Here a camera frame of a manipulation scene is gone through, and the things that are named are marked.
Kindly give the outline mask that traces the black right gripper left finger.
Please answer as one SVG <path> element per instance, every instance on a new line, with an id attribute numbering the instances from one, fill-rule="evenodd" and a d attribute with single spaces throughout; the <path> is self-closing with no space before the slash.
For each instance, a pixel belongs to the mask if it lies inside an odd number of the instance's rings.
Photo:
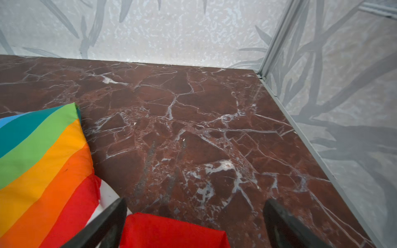
<path id="1" fill-rule="evenodd" d="M 64 248 L 118 248 L 127 217 L 127 204 L 123 198 L 114 201 L 77 235 L 63 245 Z"/>

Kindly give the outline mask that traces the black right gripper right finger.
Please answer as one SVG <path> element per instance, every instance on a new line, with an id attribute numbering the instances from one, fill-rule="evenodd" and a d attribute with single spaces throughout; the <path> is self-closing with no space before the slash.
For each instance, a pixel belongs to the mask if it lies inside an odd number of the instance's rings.
<path id="1" fill-rule="evenodd" d="M 295 218 L 275 199 L 268 199 L 263 217 L 273 248 L 328 248 L 330 247 Z"/>

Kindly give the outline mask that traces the rainbow striped kids jacket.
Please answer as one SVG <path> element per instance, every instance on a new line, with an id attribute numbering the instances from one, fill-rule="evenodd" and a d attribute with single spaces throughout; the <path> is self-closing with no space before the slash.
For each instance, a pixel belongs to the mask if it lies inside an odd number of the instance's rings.
<path id="1" fill-rule="evenodd" d="M 1 247 L 60 248 L 114 201 L 96 176 L 75 103 L 1 119 Z M 224 231 L 127 217 L 118 248 L 228 248 Z"/>

